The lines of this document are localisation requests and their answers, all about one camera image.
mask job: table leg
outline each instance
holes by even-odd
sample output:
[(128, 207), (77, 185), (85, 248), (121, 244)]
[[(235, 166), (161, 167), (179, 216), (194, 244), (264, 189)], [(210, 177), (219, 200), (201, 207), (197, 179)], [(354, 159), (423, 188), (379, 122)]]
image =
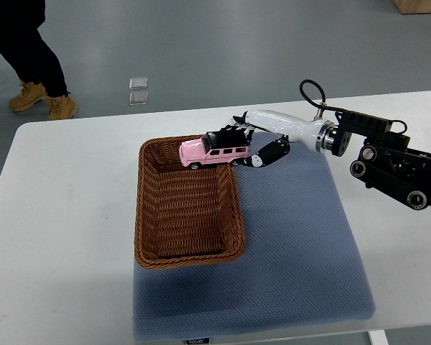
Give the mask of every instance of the table leg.
[(388, 345), (388, 339), (383, 329), (379, 331), (369, 331), (368, 333), (372, 345)]

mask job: pink toy car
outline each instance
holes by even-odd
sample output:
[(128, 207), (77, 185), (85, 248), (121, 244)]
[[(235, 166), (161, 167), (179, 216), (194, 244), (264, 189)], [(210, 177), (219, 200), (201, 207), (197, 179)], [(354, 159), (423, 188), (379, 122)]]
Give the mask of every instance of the pink toy car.
[(197, 170), (206, 164), (230, 163), (238, 165), (238, 158), (246, 158), (249, 143), (243, 131), (208, 132), (201, 138), (183, 142), (179, 148), (184, 167)]

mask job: wicker basket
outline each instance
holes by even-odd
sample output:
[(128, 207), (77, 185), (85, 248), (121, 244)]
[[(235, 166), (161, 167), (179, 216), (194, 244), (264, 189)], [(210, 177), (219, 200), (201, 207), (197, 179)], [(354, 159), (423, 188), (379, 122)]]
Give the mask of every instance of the wicker basket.
[(245, 236), (234, 168), (183, 167), (180, 143), (200, 136), (145, 142), (139, 152), (136, 261), (150, 270), (229, 262)]

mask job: person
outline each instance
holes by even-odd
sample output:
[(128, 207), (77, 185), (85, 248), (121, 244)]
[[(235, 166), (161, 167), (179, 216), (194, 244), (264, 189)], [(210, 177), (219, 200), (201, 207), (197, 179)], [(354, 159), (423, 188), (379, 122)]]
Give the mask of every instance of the person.
[(71, 119), (78, 105), (69, 95), (57, 56), (38, 32), (45, 10), (45, 0), (0, 0), (0, 54), (22, 85), (9, 108), (24, 111), (46, 99), (48, 120)]

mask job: work boot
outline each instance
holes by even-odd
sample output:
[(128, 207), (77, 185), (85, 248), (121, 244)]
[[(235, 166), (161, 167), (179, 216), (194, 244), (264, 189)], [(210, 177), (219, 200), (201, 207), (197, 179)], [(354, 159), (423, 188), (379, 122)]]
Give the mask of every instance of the work boot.
[(66, 120), (71, 119), (78, 111), (78, 105), (69, 96), (47, 97), (50, 104), (50, 115), (48, 120)]
[(30, 82), (26, 84), (21, 80), (21, 85), (21, 94), (17, 95), (9, 102), (9, 108), (14, 113), (26, 110), (38, 101), (46, 98), (46, 90), (41, 83), (33, 84), (33, 82)]

